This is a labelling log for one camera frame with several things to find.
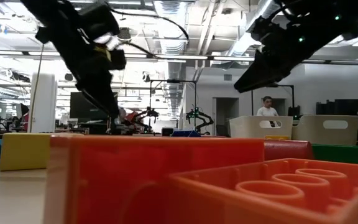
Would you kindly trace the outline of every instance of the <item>ceiling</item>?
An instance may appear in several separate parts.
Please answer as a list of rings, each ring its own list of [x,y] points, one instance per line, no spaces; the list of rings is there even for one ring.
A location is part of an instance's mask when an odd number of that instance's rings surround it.
[[[80,10],[92,1],[72,0],[70,2],[73,3],[76,10]],[[229,50],[237,38],[242,35],[240,28],[243,26],[245,14],[256,9],[259,0],[225,0],[225,2],[216,1],[217,4],[214,4],[212,0],[184,0],[184,2],[187,2],[185,29],[189,33],[190,41],[186,43],[185,49],[180,53],[192,55],[211,54],[213,52],[225,52]],[[142,8],[140,0],[109,1],[109,3],[117,11],[156,15],[154,4],[150,0],[145,0]],[[162,53],[161,42],[166,40],[158,34],[161,32],[161,20],[150,17],[121,16],[117,14],[114,14],[114,16],[120,27],[129,27],[131,29],[133,44],[137,44],[155,54]],[[39,22],[20,1],[0,0],[0,50],[40,52],[42,44],[35,38],[38,25],[40,25]],[[103,41],[106,38],[101,37],[99,41]],[[336,40],[335,44],[340,45],[341,40]],[[126,53],[140,53],[139,50],[131,46],[123,46],[123,49]],[[52,44],[48,43],[45,44],[44,51],[54,54],[56,50]],[[253,56],[254,49],[250,48],[246,53]],[[29,83],[13,79],[12,72],[31,79],[32,74],[38,70],[39,56],[21,57],[20,55],[0,55],[0,84],[23,85],[22,87],[0,87],[0,97],[6,98],[3,101],[5,103],[24,102],[29,104],[28,99],[30,98],[31,91]],[[329,55],[329,53],[323,54],[325,57],[329,57]],[[186,66],[194,68],[194,64],[191,63],[187,63]],[[150,83],[145,83],[142,80],[143,74],[149,74],[151,79],[164,79],[167,77],[166,67],[166,61],[130,61],[124,71],[113,72],[112,87],[115,91],[121,89],[119,91],[121,106],[126,108],[145,108],[148,106],[149,91],[147,88],[150,86]],[[234,74],[233,77],[237,77],[244,73],[245,68],[246,66],[243,66],[242,69],[231,68],[230,70],[222,70],[219,66],[208,68],[219,70],[220,72],[214,72],[214,75],[209,77],[208,69],[206,69],[201,74],[200,82],[211,83],[215,82],[213,80],[216,80],[216,83],[219,83],[221,82],[221,76],[217,74],[232,73]],[[45,57],[41,65],[42,72],[54,73],[59,80],[58,85],[65,86],[65,88],[58,89],[57,114],[67,113],[70,109],[70,92],[76,91],[76,88],[74,88],[74,82],[68,82],[64,79],[65,74],[69,72],[65,64],[59,57]],[[165,83],[161,84],[153,95],[152,105],[157,108],[158,112],[163,114],[163,117],[166,116],[167,119],[174,117],[170,109],[170,103],[173,101],[170,98],[181,97],[182,91],[178,87],[176,88],[177,92],[173,95],[167,93],[168,89],[172,88]]]

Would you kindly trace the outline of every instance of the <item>white shirt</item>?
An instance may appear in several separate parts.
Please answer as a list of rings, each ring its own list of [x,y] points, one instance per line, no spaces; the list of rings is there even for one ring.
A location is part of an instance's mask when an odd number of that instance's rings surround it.
[[[258,110],[256,116],[278,116],[278,114],[274,108],[266,108],[263,106]]]

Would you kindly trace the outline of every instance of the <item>handle cutout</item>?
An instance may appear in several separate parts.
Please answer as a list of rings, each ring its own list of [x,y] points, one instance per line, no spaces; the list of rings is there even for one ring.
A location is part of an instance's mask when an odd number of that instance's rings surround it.
[[[347,121],[324,121],[323,126],[325,129],[346,129],[348,127]]]
[[[259,126],[261,128],[281,128],[283,124],[281,121],[260,121]]]

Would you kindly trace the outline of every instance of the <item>person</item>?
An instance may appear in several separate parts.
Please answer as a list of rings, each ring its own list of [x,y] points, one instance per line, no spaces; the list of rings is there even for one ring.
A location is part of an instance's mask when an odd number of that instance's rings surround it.
[[[265,96],[263,98],[264,106],[259,108],[257,116],[278,116],[277,111],[272,108],[272,97]]]

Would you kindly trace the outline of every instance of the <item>white storage bin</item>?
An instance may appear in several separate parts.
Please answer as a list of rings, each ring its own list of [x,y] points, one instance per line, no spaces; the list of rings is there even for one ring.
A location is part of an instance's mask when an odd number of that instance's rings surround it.
[[[230,134],[232,138],[288,136],[291,139],[292,121],[289,116],[241,116],[230,120]]]
[[[357,129],[358,116],[303,115],[292,129],[292,139],[313,144],[355,146]]]

